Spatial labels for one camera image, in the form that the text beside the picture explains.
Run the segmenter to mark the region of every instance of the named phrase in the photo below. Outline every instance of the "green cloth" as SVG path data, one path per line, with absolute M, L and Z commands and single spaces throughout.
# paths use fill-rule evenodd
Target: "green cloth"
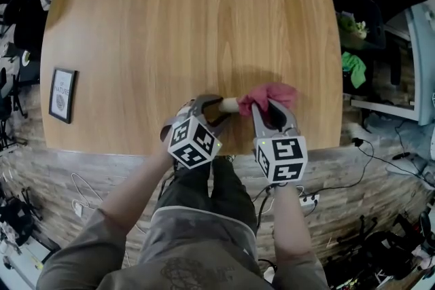
M 345 52 L 341 56 L 341 63 L 343 65 L 343 71 L 351 72 L 351 81 L 354 88 L 359 88 L 364 82 L 366 82 L 366 65 L 360 57 Z

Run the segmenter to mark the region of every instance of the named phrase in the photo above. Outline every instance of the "gray shirt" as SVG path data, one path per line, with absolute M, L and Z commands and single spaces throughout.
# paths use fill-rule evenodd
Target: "gray shirt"
M 125 242 L 124 233 L 97 209 L 80 235 L 47 261 L 37 288 L 328 289 L 314 254 L 279 264 L 269 284 L 256 263 L 251 229 L 205 211 L 157 210 L 137 265 L 121 269 Z

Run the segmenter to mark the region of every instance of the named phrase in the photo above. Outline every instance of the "picture frame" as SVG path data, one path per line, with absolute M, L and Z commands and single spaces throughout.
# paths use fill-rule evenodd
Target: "picture frame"
M 71 109 L 77 73 L 75 70 L 57 67 L 53 70 L 48 113 L 66 124 L 71 123 Z

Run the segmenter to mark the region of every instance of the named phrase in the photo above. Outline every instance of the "wooden table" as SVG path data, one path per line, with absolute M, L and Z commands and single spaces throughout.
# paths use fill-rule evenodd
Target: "wooden table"
M 79 71 L 72 123 L 48 114 L 54 67 Z M 332 0 L 53 0 L 41 58 L 48 147 L 150 154 L 162 123 L 204 93 L 270 81 L 299 92 L 309 149 L 338 146 L 341 53 Z M 252 120 L 233 116 L 222 153 L 249 153 Z

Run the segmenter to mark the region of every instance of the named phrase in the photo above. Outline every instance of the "pink cloth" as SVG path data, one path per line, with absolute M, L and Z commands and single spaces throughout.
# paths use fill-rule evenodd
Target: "pink cloth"
M 294 101 L 298 96 L 298 91 L 289 85 L 281 82 L 271 82 L 259 85 L 245 96 L 237 99 L 240 115 L 250 116 L 252 114 L 252 103 L 257 102 L 261 110 L 267 111 L 268 99 L 280 102 L 287 108 L 293 107 Z

